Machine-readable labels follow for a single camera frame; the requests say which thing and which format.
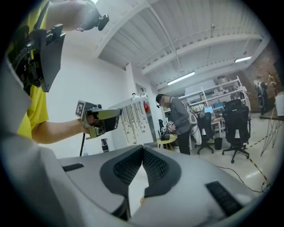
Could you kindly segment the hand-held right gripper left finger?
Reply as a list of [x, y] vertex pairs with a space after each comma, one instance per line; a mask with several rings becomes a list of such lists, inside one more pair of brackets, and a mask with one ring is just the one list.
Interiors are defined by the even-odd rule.
[[129, 185], [142, 165], [143, 147], [57, 160], [56, 194], [69, 222], [142, 222], [131, 215]]

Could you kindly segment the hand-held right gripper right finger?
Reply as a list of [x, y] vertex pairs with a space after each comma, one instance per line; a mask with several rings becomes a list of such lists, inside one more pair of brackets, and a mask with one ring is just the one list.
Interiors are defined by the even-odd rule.
[[133, 227], [236, 227], [262, 200], [208, 160], [142, 145], [130, 150], [141, 153], [149, 182]]

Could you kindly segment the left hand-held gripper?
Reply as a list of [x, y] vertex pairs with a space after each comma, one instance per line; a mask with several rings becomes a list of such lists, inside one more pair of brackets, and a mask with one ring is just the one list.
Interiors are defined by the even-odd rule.
[[88, 139], [97, 138], [107, 132], [117, 129], [120, 108], [104, 110], [102, 105], [79, 100], [75, 115], [80, 118], [83, 126], [88, 129]]

